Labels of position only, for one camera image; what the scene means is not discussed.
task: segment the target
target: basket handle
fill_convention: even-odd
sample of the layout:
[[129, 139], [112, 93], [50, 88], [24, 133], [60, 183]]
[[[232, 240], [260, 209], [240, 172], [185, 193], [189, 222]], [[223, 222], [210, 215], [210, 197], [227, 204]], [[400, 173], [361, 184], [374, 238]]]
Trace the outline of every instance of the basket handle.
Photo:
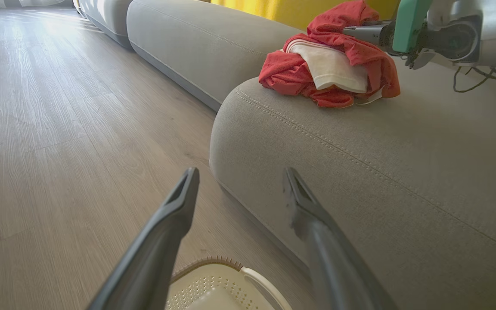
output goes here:
[[282, 296], [281, 292], [277, 290], [277, 288], [269, 282], [264, 276], [256, 272], [254, 269], [242, 267], [240, 269], [240, 273], [252, 281], [258, 283], [261, 287], [263, 287], [272, 297], [275, 299], [275, 302], [281, 306], [282, 310], [292, 310], [292, 307], [286, 301], [286, 298]]

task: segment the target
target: wooden floor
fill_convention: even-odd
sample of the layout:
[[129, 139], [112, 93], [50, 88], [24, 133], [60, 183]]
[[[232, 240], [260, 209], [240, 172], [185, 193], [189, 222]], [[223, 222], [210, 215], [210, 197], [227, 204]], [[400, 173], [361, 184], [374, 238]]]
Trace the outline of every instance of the wooden floor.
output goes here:
[[295, 310], [309, 280], [208, 169], [215, 112], [75, 10], [0, 10], [0, 310], [88, 304], [182, 172], [201, 171], [176, 269], [224, 255]]

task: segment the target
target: beige plastic basket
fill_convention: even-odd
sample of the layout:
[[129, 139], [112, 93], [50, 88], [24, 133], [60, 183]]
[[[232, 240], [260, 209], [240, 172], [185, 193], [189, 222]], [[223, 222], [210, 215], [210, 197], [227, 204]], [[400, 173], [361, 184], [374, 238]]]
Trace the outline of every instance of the beige plastic basket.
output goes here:
[[[271, 303], [258, 290], [269, 296]], [[173, 276], [166, 310], [291, 310], [265, 277], [224, 257], [197, 261]]]

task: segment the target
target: red cloth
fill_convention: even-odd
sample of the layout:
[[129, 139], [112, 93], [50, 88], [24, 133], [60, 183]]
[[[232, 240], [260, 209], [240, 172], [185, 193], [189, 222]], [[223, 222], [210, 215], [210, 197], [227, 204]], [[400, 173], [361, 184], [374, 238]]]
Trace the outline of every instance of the red cloth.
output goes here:
[[364, 0], [353, 0], [327, 10], [307, 26], [307, 35], [298, 34], [286, 41], [284, 50], [295, 39], [327, 44], [346, 53], [351, 65], [363, 65], [368, 73], [365, 94], [354, 94], [336, 86], [317, 90], [307, 63], [300, 55], [275, 51], [267, 55], [261, 69], [260, 83], [284, 95], [309, 97], [318, 106], [346, 108], [353, 104], [353, 97], [367, 99], [382, 90], [383, 98], [400, 94], [397, 70], [393, 59], [378, 47], [341, 34], [344, 27], [360, 26], [368, 20], [378, 20], [378, 12], [366, 5]]

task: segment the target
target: yellow fabric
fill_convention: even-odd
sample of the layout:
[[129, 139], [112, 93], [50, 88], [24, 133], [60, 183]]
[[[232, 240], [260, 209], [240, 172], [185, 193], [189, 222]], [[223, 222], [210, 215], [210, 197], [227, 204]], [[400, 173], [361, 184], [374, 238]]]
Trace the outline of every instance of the yellow fabric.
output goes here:
[[[305, 30], [315, 16], [344, 0], [211, 0], [211, 2]], [[367, 0], [367, 4], [380, 13], [381, 19], [390, 19], [393, 16], [397, 2], [398, 0]]]

